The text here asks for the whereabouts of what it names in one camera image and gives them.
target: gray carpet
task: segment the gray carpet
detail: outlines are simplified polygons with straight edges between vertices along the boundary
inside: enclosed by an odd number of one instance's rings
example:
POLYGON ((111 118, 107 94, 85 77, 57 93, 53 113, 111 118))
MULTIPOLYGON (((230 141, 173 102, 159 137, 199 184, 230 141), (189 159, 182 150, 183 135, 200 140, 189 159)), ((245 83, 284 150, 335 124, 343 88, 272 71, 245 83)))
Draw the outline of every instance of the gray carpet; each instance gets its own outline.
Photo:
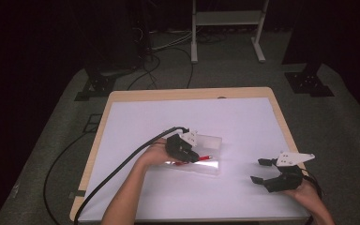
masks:
MULTIPOLYGON (((324 201, 337 224, 360 224, 360 106, 343 81, 330 67, 322 66, 318 76, 334 97, 294 94, 284 72, 300 71, 304 65, 283 66, 290 32, 263 32, 262 50, 266 62, 257 61, 250 33, 227 35, 215 44, 199 44, 199 63, 194 65, 189 88, 268 86, 273 89, 300 152, 316 159, 307 168, 317 176, 325 192, 324 201)), ((154 45, 173 40, 167 34, 153 35, 154 45)), ((189 45, 178 45, 189 52, 189 45)), ((186 88, 191 72, 188 56, 178 50, 156 54, 159 67, 152 72, 158 89, 186 88)), ((147 62, 153 68, 157 60, 147 62)), ((126 90, 143 71, 117 80, 114 90, 126 90)), ((45 176, 57 156, 83 134, 91 114, 103 112, 106 97, 74 101, 87 76, 74 75, 41 133, 13 192, 0 212, 0 224, 54 224, 42 198, 45 176)), ((139 79, 131 89, 154 89, 150 77, 139 79)), ((85 161, 94 140, 86 134, 73 144, 52 170, 47 201, 60 224, 71 224, 68 215, 72 193, 77 190, 85 161)), ((266 221, 260 224, 303 224, 303 221, 266 221)))

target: floor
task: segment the floor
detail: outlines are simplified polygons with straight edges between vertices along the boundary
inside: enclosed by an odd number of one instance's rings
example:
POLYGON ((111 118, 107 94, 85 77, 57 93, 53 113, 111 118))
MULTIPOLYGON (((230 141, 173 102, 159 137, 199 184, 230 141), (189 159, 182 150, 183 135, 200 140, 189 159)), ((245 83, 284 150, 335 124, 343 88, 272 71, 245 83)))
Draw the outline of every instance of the floor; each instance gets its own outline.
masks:
MULTIPOLYGON (((187 54, 189 42, 157 52, 159 65, 156 58, 145 63, 149 70, 158 65, 151 76, 142 76, 145 72, 140 69, 119 78, 114 90, 270 87, 297 148, 316 156, 306 166, 320 181, 324 202, 337 224, 360 224, 360 106, 341 77, 325 65, 318 76, 334 97, 295 94, 284 73, 300 71, 304 65, 281 65, 291 32, 262 33, 264 64, 258 62, 253 51, 252 35, 245 32, 210 36, 210 40, 219 41, 200 43, 199 62, 195 65, 190 64, 187 54)), ((154 34, 153 44, 163 46, 177 38, 178 34, 154 34)), ((73 195, 95 136, 93 132, 84 134, 83 130, 92 114, 102 114, 107 100, 92 97, 88 101, 74 101, 86 81, 84 70, 74 74, 0 212, 0 224, 54 224, 42 194, 53 164, 45 187, 46 202, 58 224, 72 224, 68 215, 73 195)), ((260 224, 303 224, 303 221, 260 224)))

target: table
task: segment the table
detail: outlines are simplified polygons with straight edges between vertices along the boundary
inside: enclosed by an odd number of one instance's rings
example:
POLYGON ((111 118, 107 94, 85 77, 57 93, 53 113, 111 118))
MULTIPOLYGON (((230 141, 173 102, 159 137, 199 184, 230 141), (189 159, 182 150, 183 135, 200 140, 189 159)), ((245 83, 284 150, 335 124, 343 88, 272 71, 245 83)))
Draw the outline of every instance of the table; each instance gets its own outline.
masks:
POLYGON ((265 62, 262 48, 259 41, 263 30, 265 14, 269 0, 264 0, 262 10, 248 11, 207 11, 197 12, 196 1, 192 0, 192 41, 191 41, 191 62, 198 63, 197 53, 197 26, 198 25, 243 25, 257 24, 256 37, 252 37, 253 48, 260 63, 265 62))
MULTIPOLYGON (((163 101, 163 100, 194 100, 194 99, 214 99, 214 98, 267 98, 269 104, 272 107, 272 111, 277 120, 277 124, 280 128, 281 133, 283 134, 283 139, 285 145, 289 151, 297 152, 296 145, 293 141, 291 132, 289 131, 288 126, 286 125, 285 119, 282 115, 282 112, 278 106, 278 103, 275 99, 274 93, 268 87, 245 87, 245 88, 212 88, 212 89, 187 89, 187 90, 152 90, 152 91, 118 91, 110 94, 110 97, 107 102, 107 106, 104 110, 104 114, 101 119, 100 126, 97 131, 97 136, 95 138, 94 144, 91 149, 91 153, 89 159, 87 160, 85 170, 82 176, 82 181, 79 186, 79 192, 85 192, 88 185, 89 180, 91 179, 92 170, 94 168, 94 164, 97 158, 98 149, 101 144, 101 140, 103 137, 104 129, 106 127, 106 123, 109 119, 110 110, 112 105, 116 102, 143 102, 143 101, 163 101)), ((245 180, 245 184, 250 184, 251 181, 248 180, 248 177, 245 176, 241 180, 245 180)), ((266 190, 263 187, 256 186, 254 188, 258 188, 260 194, 263 196, 271 196, 266 193, 266 190)), ((278 194, 276 198, 280 198, 284 203, 280 203, 279 205, 292 209, 292 216, 290 217, 276 217, 273 215, 272 217, 216 217, 214 220, 269 220, 269 219, 303 219, 308 216, 308 213, 301 209, 300 206, 296 202, 289 202, 290 199, 286 199, 288 197, 278 194)), ((83 196, 77 196, 75 198, 74 204, 72 206, 70 212, 70 218, 74 219, 76 212, 78 211, 80 205, 83 202, 83 196)), ((197 218, 189 219, 189 221, 199 220, 197 218)))

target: dark background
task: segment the dark background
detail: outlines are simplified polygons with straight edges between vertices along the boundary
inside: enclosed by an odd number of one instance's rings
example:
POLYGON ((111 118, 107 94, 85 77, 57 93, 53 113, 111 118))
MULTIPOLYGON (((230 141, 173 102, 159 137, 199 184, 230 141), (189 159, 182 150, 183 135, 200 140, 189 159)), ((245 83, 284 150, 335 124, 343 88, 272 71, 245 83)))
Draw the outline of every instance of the dark background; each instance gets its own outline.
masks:
MULTIPOLYGON (((150 29, 190 28, 191 1, 152 2, 145 17, 150 29)), ((90 2, 85 0, 0 0, 0 207, 58 99, 85 61, 109 62, 118 68, 139 66, 143 46, 126 37, 133 35, 131 27, 143 28, 140 2, 95 3, 87 7, 90 2), (96 13, 101 6, 107 6, 105 12, 96 13)), ((260 7, 261 1, 198 3, 199 10, 260 7)), ((283 63, 306 63, 312 54, 319 55, 360 103, 360 1, 271 1, 264 29, 292 27, 283 63)))

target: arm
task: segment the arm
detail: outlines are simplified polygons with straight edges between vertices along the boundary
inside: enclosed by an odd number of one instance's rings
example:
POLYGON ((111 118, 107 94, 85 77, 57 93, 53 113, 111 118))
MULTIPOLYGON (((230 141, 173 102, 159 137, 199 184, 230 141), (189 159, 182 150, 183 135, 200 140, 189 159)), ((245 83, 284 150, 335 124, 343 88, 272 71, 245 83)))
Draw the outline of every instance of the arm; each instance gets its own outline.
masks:
POLYGON ((147 150, 136 160, 127 179, 116 192, 107 207, 101 224, 133 224, 136 217, 143 181, 148 168, 159 165, 165 161, 176 161, 167 155, 165 150, 166 140, 160 139, 150 145, 147 150))
POLYGON ((297 189, 285 190, 284 193, 303 205, 314 217, 317 225, 335 225, 332 215, 318 196, 315 187, 309 181, 303 180, 297 189))

